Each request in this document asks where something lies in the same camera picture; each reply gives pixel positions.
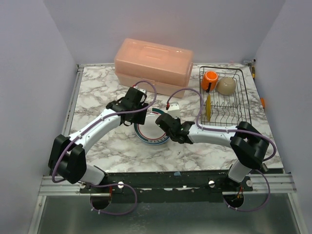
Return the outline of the large teal rimmed plate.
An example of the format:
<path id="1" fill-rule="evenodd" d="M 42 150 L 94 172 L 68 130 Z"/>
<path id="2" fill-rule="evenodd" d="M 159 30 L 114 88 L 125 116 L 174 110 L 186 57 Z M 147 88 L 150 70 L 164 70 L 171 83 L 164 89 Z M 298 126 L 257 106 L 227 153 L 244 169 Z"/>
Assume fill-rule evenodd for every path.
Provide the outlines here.
<path id="1" fill-rule="evenodd" d="M 146 115 L 144 124 L 134 124 L 134 131 L 137 137 L 144 143 L 150 145 L 160 145 L 169 140 L 169 136 L 156 124 L 156 119 L 164 112 L 158 108 Z"/>

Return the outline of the small yellow patterned plate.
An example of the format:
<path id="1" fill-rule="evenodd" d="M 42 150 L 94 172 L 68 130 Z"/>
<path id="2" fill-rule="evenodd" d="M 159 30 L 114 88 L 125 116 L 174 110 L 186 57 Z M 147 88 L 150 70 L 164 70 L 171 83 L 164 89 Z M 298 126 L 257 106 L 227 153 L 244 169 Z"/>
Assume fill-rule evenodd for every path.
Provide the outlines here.
<path id="1" fill-rule="evenodd" d="M 206 104 L 205 113 L 206 113 L 207 121 L 210 122 L 211 120 L 211 95 L 210 94 L 208 94 L 205 104 Z"/>

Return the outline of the orange mug black handle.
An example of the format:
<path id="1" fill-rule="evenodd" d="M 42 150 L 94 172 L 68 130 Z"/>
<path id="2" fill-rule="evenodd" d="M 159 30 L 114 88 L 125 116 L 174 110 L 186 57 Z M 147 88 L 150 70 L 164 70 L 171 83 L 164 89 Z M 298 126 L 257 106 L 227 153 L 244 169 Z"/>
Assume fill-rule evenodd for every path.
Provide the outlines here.
<path id="1" fill-rule="evenodd" d="M 212 91 L 218 82 L 218 78 L 218 74 L 214 71 L 205 72 L 201 81 L 201 88 L 207 93 Z"/>

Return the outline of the white floral bowl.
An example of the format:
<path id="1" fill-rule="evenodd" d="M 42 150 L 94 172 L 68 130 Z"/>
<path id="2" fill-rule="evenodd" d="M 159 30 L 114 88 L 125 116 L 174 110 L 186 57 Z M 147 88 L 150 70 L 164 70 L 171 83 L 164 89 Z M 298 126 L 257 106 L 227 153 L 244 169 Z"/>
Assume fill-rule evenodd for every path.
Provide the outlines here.
<path id="1" fill-rule="evenodd" d="M 236 90 L 236 81 L 234 78 L 223 77 L 217 83 L 216 89 L 222 95 L 233 95 Z"/>

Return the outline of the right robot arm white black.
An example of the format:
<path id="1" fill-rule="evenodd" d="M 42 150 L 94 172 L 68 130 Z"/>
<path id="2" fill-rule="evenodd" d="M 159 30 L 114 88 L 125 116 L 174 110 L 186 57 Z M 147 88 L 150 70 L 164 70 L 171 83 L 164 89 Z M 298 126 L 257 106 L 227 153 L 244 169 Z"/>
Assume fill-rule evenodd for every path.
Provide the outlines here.
<path id="1" fill-rule="evenodd" d="M 214 127 L 192 121 L 181 123 L 179 118 L 164 113 L 156 119 L 156 125 L 180 144 L 208 143 L 231 148 L 237 160 L 227 172 L 227 178 L 237 184 L 249 172 L 261 168 L 269 147 L 269 139 L 245 121 L 237 126 Z"/>

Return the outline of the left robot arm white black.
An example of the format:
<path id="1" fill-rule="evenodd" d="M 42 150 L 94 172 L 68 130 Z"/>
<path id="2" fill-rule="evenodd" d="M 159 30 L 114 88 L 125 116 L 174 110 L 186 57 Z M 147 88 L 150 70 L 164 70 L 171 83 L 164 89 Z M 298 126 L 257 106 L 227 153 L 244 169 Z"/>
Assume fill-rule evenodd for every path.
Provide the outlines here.
<path id="1" fill-rule="evenodd" d="M 146 90 L 130 87 L 124 97 L 108 103 L 103 112 L 81 130 L 69 136 L 57 136 L 48 163 L 52 181 L 99 185 L 106 173 L 88 164 L 86 154 L 103 136 L 120 125 L 143 124 L 148 109 L 146 97 Z"/>

